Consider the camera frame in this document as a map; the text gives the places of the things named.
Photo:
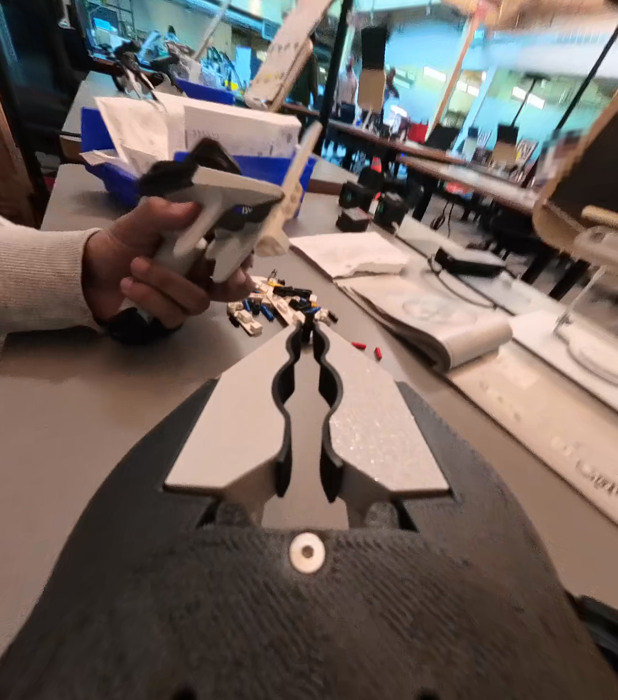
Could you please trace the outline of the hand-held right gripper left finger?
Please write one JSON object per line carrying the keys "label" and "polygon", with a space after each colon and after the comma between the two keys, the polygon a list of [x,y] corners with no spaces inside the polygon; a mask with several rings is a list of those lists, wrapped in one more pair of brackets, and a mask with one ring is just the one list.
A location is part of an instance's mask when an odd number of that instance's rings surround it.
{"label": "hand-held right gripper left finger", "polygon": [[238,505],[260,525],[292,471],[285,403],[294,392],[301,330],[289,326],[223,372],[165,478],[167,490]]}

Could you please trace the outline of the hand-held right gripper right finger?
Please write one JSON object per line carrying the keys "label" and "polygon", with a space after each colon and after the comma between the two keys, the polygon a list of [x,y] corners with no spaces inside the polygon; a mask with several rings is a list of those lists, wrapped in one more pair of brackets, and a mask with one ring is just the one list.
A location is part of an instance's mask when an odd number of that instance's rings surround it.
{"label": "hand-held right gripper right finger", "polygon": [[350,529],[375,503],[450,494],[450,485],[392,375],[325,324],[313,331],[322,424],[320,477]]}

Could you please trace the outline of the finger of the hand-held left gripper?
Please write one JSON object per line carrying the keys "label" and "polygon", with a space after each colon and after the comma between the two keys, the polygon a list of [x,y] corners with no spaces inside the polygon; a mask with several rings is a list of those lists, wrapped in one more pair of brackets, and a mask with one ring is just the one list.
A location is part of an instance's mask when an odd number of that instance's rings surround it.
{"label": "finger of the hand-held left gripper", "polygon": [[215,215],[238,206],[274,205],[284,198],[282,187],[274,183],[203,166],[167,194],[171,202],[192,202],[202,214]]}
{"label": "finger of the hand-held left gripper", "polygon": [[214,284],[227,281],[248,258],[263,234],[270,211],[228,211],[221,216],[207,248]]}

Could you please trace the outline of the pile of small lego pieces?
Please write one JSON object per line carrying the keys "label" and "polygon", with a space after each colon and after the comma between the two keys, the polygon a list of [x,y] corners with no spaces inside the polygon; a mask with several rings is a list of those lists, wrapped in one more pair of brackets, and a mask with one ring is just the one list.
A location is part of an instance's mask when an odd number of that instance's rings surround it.
{"label": "pile of small lego pieces", "polygon": [[242,329],[249,337],[260,337],[264,323],[285,326],[304,325],[315,320],[334,326],[339,318],[328,306],[319,302],[309,288],[286,284],[273,270],[268,276],[251,276],[253,290],[240,301],[228,302],[226,311],[230,324]]}

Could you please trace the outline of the lego instruction booklet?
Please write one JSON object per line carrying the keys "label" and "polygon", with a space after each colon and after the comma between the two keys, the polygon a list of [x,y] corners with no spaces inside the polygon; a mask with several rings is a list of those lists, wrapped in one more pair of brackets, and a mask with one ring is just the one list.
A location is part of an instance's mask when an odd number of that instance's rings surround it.
{"label": "lego instruction booklet", "polygon": [[402,276],[355,276],[334,284],[440,372],[496,353],[513,340],[505,314],[430,291]]}

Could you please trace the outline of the person's left hand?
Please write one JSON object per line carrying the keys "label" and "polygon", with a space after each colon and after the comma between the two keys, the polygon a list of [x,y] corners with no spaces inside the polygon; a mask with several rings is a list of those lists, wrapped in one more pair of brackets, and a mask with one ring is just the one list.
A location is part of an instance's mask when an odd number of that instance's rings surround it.
{"label": "person's left hand", "polygon": [[187,229],[199,216],[195,203],[144,198],[107,230],[95,232],[83,254],[83,295],[93,318],[109,322],[129,302],[159,320],[167,330],[199,316],[211,302],[242,300],[254,288],[246,258],[222,284],[211,280],[211,267],[199,259],[185,275],[153,260],[163,235]]}

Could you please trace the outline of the blue plastic bin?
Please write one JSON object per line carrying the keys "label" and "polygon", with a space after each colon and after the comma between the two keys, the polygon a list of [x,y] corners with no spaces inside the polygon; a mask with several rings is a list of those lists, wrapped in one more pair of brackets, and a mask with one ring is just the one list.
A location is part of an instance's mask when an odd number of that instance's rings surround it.
{"label": "blue plastic bin", "polygon": [[[118,156],[108,127],[95,108],[81,109],[81,158],[87,172],[122,206],[133,208],[140,199],[138,177]],[[293,157],[232,155],[240,175],[281,186]]]}

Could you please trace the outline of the crumpled printed paper bags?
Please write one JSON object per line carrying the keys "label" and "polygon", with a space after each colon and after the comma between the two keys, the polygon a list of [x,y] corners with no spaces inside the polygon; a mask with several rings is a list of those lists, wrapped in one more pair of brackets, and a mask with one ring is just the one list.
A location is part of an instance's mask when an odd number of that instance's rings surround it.
{"label": "crumpled printed paper bags", "polygon": [[159,94],[156,100],[97,97],[81,113],[81,152],[90,165],[118,164],[140,176],[154,163],[189,153],[201,140],[232,156],[291,157],[300,140],[294,116]]}

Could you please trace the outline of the crumpled white paper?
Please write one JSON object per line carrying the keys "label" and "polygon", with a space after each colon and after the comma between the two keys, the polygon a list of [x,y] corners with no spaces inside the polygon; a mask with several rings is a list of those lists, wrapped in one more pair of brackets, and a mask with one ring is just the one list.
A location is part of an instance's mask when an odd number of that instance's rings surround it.
{"label": "crumpled white paper", "polygon": [[374,231],[314,234],[291,239],[291,247],[331,279],[399,275],[409,257]]}

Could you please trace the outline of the black battery stack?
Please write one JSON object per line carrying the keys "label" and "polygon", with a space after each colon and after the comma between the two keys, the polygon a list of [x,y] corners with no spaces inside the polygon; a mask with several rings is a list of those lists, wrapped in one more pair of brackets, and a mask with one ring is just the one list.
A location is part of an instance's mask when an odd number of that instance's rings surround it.
{"label": "black battery stack", "polygon": [[372,222],[373,220],[368,213],[355,207],[342,209],[335,226],[340,232],[366,232]]}

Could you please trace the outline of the black charger case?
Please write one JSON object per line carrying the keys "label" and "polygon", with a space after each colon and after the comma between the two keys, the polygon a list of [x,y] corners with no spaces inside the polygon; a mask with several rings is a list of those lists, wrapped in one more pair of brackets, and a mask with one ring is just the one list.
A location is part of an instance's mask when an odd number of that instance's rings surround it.
{"label": "black charger case", "polygon": [[408,213],[408,201],[396,192],[382,192],[377,198],[373,222],[386,232],[395,234]]}
{"label": "black charger case", "polygon": [[368,187],[356,181],[346,181],[342,184],[338,196],[338,205],[341,209],[361,209],[369,213],[378,190]]}

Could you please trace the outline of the black stand pole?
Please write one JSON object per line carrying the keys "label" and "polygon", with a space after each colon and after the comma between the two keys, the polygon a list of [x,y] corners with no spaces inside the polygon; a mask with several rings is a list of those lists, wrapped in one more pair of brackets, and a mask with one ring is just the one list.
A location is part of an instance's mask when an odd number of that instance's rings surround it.
{"label": "black stand pole", "polygon": [[326,84],[319,111],[318,122],[321,125],[319,136],[314,145],[313,153],[317,158],[322,156],[323,143],[329,127],[332,109],[335,101],[335,90],[338,85],[338,75],[342,64],[342,53],[346,46],[348,20],[353,10],[354,1],[341,1],[338,23],[335,30],[335,40],[331,52],[331,60],[327,74]]}
{"label": "black stand pole", "polygon": [[576,93],[572,97],[571,102],[567,106],[567,109],[563,113],[562,117],[559,119],[559,121],[555,127],[556,132],[561,131],[562,128],[564,127],[564,125],[567,123],[568,118],[571,117],[571,114],[576,109],[576,106],[579,104],[581,98],[583,97],[584,93],[588,89],[592,80],[596,77],[596,74],[597,74],[600,66],[602,65],[603,61],[605,60],[606,56],[610,52],[611,48],[613,47],[613,45],[615,44],[617,39],[618,39],[618,23],[616,24],[615,28],[613,29],[609,39],[604,44],[599,56],[597,57],[596,61],[592,65],[588,74],[584,77],[582,83],[580,84]]}

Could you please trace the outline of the white flat board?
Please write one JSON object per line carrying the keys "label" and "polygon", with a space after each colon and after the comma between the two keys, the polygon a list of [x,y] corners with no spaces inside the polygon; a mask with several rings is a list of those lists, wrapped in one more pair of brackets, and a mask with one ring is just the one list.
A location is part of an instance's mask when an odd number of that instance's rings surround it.
{"label": "white flat board", "polygon": [[[556,320],[557,315],[550,311],[536,311],[516,316],[510,321],[515,342],[618,413],[618,388],[576,365],[568,356],[566,346],[552,334]],[[581,318],[573,318],[573,320],[585,330],[610,341],[618,348],[618,339],[603,331],[602,328]]]}

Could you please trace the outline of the black power adapter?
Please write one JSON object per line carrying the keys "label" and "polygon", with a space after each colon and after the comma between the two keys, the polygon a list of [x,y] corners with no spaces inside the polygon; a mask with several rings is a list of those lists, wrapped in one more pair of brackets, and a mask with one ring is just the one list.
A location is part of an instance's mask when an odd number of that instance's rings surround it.
{"label": "black power adapter", "polygon": [[436,265],[453,276],[492,279],[505,269],[505,262],[486,250],[439,248],[434,254]]}

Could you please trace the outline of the clear plastic holder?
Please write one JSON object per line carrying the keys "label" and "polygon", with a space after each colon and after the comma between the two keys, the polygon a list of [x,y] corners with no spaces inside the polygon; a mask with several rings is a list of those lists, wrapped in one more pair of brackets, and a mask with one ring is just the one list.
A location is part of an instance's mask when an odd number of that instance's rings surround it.
{"label": "clear plastic holder", "polygon": [[573,320],[573,312],[578,304],[605,272],[605,265],[595,271],[576,299],[558,317],[552,334],[566,346],[568,356],[576,365],[618,388],[618,348],[610,341],[585,330]]}

